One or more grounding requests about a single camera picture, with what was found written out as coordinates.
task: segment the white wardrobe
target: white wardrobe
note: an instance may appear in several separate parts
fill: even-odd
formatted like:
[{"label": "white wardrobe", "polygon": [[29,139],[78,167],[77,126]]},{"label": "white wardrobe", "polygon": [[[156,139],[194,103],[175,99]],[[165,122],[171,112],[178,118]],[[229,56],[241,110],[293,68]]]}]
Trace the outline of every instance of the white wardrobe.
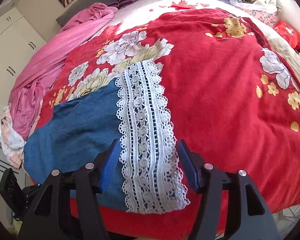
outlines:
[{"label": "white wardrobe", "polygon": [[16,78],[44,44],[17,8],[0,17],[0,115]]}]

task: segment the blue fabric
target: blue fabric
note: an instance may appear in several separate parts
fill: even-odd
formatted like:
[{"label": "blue fabric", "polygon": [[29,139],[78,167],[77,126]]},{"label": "blue fabric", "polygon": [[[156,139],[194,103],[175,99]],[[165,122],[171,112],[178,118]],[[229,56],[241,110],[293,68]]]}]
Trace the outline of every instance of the blue fabric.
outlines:
[{"label": "blue fabric", "polygon": [[[24,147],[24,168],[32,179],[43,183],[54,169],[77,170],[120,139],[116,116],[119,88],[114,82],[54,107],[52,119],[38,128]],[[97,198],[102,206],[126,211],[121,170],[118,162],[110,186]]]}]

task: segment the red plastic bag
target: red plastic bag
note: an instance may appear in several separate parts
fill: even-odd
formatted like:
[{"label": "red plastic bag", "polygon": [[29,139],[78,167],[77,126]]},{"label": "red plastic bag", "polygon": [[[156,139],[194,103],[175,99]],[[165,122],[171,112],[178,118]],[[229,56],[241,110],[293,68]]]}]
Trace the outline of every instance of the red plastic bag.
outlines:
[{"label": "red plastic bag", "polygon": [[280,20],[274,30],[284,38],[293,49],[300,49],[300,33],[293,29],[289,24]]}]

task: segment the white bedsheet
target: white bedsheet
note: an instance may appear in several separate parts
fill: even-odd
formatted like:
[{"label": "white bedsheet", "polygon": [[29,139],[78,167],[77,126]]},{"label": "white bedsheet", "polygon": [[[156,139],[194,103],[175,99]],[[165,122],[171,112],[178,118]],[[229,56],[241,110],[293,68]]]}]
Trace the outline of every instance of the white bedsheet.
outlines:
[{"label": "white bedsheet", "polygon": [[[105,27],[103,27],[96,35],[99,36],[103,30],[110,25],[117,25],[122,22],[118,34],[133,28],[138,25],[147,24],[149,21],[157,19],[160,15],[166,12],[175,12],[174,8],[168,7],[172,4],[172,2],[179,3],[181,0],[139,0],[134,4],[131,4],[121,10],[119,10]],[[221,8],[223,10],[228,11],[231,14],[241,17],[251,18],[253,23],[255,23],[258,28],[264,33],[267,37],[271,47],[278,52],[282,57],[284,57],[287,62],[292,67],[295,72],[297,78],[300,81],[300,57],[298,54],[289,46],[287,41],[285,41],[275,30],[271,27],[267,26],[263,22],[258,19],[252,17],[248,13],[233,7],[232,5],[228,5],[218,0],[185,0],[188,4],[195,5],[197,9],[204,8],[202,4],[209,4],[210,6],[205,8]]]}]

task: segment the blue gripper pad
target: blue gripper pad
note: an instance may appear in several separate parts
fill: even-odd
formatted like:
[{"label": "blue gripper pad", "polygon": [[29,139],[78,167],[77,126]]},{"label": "blue gripper pad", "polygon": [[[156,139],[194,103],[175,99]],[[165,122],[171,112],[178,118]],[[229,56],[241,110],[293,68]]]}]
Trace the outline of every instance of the blue gripper pad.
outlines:
[{"label": "blue gripper pad", "polygon": [[184,140],[178,141],[177,152],[188,183],[190,187],[198,194],[200,190],[200,165],[203,163],[203,160],[198,154],[190,152]]},{"label": "blue gripper pad", "polygon": [[121,146],[119,140],[117,140],[114,145],[111,145],[109,151],[110,151],[109,157],[106,163],[104,164],[104,167],[101,172],[101,178],[99,184],[99,189],[101,193],[103,193],[104,190],[110,185],[112,181],[112,176],[117,167],[117,163],[121,153]]}]

